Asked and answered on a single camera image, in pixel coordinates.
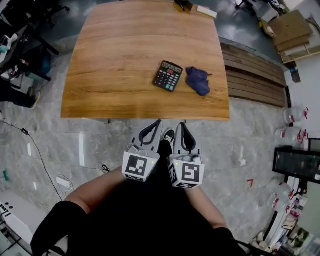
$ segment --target calculator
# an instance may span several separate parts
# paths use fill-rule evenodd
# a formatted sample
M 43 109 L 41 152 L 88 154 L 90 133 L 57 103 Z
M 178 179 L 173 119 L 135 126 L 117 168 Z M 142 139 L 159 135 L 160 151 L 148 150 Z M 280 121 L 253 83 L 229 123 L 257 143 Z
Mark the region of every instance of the calculator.
M 177 87 L 183 68 L 169 61 L 162 61 L 153 84 L 166 91 L 173 92 Z

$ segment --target wooden table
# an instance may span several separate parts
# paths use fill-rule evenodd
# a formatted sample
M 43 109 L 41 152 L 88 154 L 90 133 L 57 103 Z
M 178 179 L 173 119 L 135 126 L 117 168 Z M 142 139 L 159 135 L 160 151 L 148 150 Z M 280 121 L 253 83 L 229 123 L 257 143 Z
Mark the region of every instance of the wooden table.
M 174 92 L 152 84 L 161 62 L 182 67 Z M 199 96 L 187 67 L 211 73 Z M 62 118 L 229 120 L 226 70 L 213 18 L 170 1 L 98 5 L 85 22 L 69 66 Z

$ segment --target black sleeve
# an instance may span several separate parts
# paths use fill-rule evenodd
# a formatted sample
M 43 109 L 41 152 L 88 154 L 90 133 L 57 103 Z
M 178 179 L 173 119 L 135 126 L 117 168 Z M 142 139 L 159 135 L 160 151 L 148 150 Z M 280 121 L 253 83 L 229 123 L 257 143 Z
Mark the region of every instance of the black sleeve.
M 231 231 L 225 227 L 214 229 L 214 237 L 217 239 L 217 250 L 220 252 L 217 255 L 237 255 L 246 256 L 245 251 L 234 240 Z
M 85 222 L 86 217 L 86 212 L 79 205 L 69 201 L 58 202 L 32 238 L 30 245 L 33 255 L 42 256 L 77 225 Z

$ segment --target black shirt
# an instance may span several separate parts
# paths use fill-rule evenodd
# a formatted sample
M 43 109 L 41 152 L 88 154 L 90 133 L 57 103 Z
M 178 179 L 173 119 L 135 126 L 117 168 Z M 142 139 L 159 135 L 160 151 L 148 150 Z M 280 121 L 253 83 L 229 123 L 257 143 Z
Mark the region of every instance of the black shirt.
M 231 240 L 227 228 L 212 228 L 191 206 L 183 189 L 161 189 L 132 180 L 125 181 L 89 214 L 75 203 L 57 203 L 33 236 L 33 255 L 43 255 L 65 236 L 66 255 L 246 255 Z

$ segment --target person's arm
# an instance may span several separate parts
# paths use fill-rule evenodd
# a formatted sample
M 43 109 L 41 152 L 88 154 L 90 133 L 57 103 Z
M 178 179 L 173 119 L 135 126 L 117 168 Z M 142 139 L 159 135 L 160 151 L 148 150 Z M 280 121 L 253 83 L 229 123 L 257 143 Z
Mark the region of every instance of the person's arm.
M 90 213 L 116 186 L 126 180 L 121 170 L 122 166 L 83 184 L 69 194 L 65 201 L 73 202 L 87 214 Z
M 211 224 L 214 229 L 226 228 L 225 218 L 217 207 L 210 201 L 200 187 L 185 188 L 185 193 L 191 205 Z

